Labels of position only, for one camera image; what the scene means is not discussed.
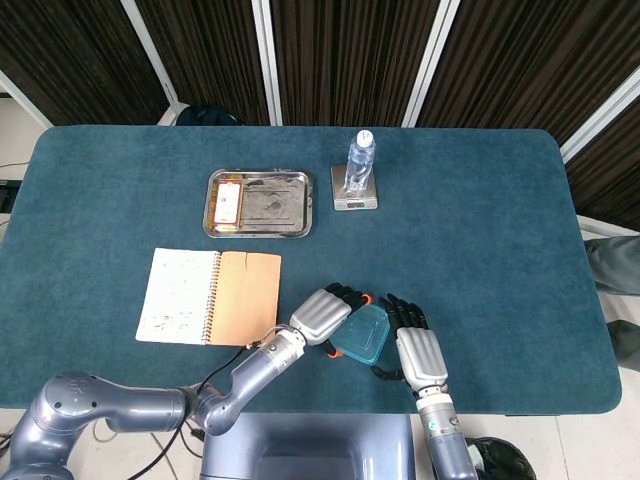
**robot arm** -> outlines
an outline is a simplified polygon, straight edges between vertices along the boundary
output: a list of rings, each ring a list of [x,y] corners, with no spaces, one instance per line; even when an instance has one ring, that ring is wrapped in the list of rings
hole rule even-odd
[[[175,430],[193,416],[209,435],[222,435],[258,392],[304,354],[307,343],[328,340],[364,304],[361,297],[339,284],[318,290],[296,310],[290,327],[231,372],[232,387],[226,395],[210,384],[146,389],[116,385],[86,373],[57,375],[40,390],[16,426],[10,467],[1,480],[73,480],[66,468],[71,450],[84,428],[100,418],[116,432],[152,432]]]
[[[438,479],[477,480],[453,401],[447,393],[447,367],[435,333],[429,330],[417,305],[408,305],[393,295],[382,303],[396,336],[404,378],[417,398],[416,406]]]

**bottle cap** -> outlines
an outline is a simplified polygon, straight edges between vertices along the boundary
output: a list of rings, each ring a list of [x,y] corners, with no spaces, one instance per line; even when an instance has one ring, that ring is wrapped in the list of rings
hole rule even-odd
[[[373,133],[369,130],[360,130],[356,137],[356,142],[360,148],[368,148],[373,143]]]

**power cord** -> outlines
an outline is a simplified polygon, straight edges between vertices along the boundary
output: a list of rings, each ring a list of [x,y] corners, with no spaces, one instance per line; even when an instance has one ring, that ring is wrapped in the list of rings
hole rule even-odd
[[[238,359],[238,357],[240,357],[240,355],[242,355],[245,351],[247,350],[247,347],[240,347],[240,349],[238,349],[238,351],[236,352],[236,354],[224,365],[222,365],[219,368],[216,368],[213,372],[211,372],[209,375],[207,375],[204,380],[200,383],[200,385],[198,386],[196,392],[200,393],[202,391],[202,389],[204,388],[204,386],[207,384],[207,382],[209,380],[211,380],[211,378],[216,375],[217,373],[221,372],[222,370],[224,370],[225,368],[227,368],[229,365],[231,365],[234,361],[236,361]],[[185,393],[185,398],[187,399],[187,402],[189,402],[189,397],[187,396],[187,394]],[[167,445],[162,449],[162,451],[160,452],[160,454],[146,467],[144,467],[142,470],[140,470],[138,473],[136,473],[135,475],[129,477],[127,480],[137,480],[138,478],[142,477],[144,474],[148,473],[149,470],[151,470],[153,467],[155,467],[158,462],[160,462],[160,460],[162,460],[166,455],[167,452],[169,451],[169,449],[171,448],[171,446],[173,445],[173,442],[176,441],[176,438],[178,438],[178,435],[180,435],[180,433],[182,432],[182,426],[185,424],[185,422],[187,421],[187,418],[189,417],[190,412],[190,407],[186,408],[184,411],[184,415],[182,417],[182,420],[180,421],[180,424],[177,426],[176,431],[174,432],[174,434],[171,436],[171,438],[169,439],[169,442],[167,443]]]
[[[207,382],[209,380],[211,380],[211,378],[216,375],[217,373],[219,373],[220,371],[224,370],[225,368],[227,368],[229,365],[231,365],[233,362],[235,362],[238,357],[240,355],[242,355],[246,350],[248,350],[248,348],[246,346],[242,346],[238,349],[238,351],[236,352],[236,354],[231,358],[231,360],[229,360],[227,363],[225,363],[223,366],[221,366],[220,368],[215,369],[213,372],[211,372],[209,375],[207,375],[204,380],[200,383],[200,385],[198,386],[198,388],[196,389],[196,393],[200,393],[202,392],[202,389],[204,388],[204,386],[207,384]]]
[[[158,437],[156,437],[156,434],[155,433],[150,433],[150,435],[151,435],[151,438],[153,438],[153,441],[155,442],[155,444],[160,449],[160,451],[162,451],[162,444],[160,443],[160,440],[158,440]],[[173,474],[174,480],[180,480],[178,478],[178,474],[176,473],[175,469],[173,468],[173,464],[171,463],[171,460],[169,460],[169,457],[165,456],[164,459],[167,461],[167,465],[169,465],[169,470],[171,470],[171,473]]]
[[[0,165],[0,168],[4,168],[4,167],[17,167],[18,165],[29,165],[29,162],[21,162],[21,163],[5,163],[4,165]]]
[[[113,435],[111,435],[108,438],[100,438],[100,437],[98,437],[98,435],[96,433],[96,428],[98,426],[98,422],[99,421],[100,420],[96,420],[95,422],[93,422],[93,426],[91,427],[91,435],[93,436],[93,439],[98,443],[110,443],[110,442],[112,442],[119,435],[119,433],[114,432]],[[149,435],[151,435],[151,438],[153,439],[153,442],[158,446],[160,451],[162,451],[162,449],[164,447],[160,443],[160,440],[158,440],[158,437],[155,435],[155,433],[150,433]],[[169,467],[169,470],[171,470],[171,474],[173,475],[174,480],[180,480],[178,478],[178,474],[176,473],[175,469],[173,468],[173,464],[171,463],[171,460],[169,459],[169,457],[165,456],[164,459],[167,462],[167,466]]]
[[[199,453],[196,453],[193,451],[193,449],[189,446],[189,444],[187,443],[187,440],[184,438],[184,433],[182,433],[182,429],[180,430],[180,438],[182,439],[182,443],[184,444],[184,448],[187,449],[187,451],[193,455],[196,458],[202,458],[202,455],[200,455]]]

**notebook spiral binding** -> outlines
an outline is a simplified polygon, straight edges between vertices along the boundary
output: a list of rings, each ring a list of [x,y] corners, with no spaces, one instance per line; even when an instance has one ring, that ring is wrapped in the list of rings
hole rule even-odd
[[[207,297],[207,318],[202,328],[202,343],[205,345],[211,339],[213,330],[213,313],[216,309],[216,295],[218,292],[218,276],[220,275],[220,256],[216,255],[213,272],[211,274],[211,283],[209,284],[209,296]]]

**notebook page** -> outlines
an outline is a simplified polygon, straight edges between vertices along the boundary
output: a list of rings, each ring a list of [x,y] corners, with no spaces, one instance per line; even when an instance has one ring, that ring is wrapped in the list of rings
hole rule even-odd
[[[218,252],[156,248],[136,340],[202,345]]]

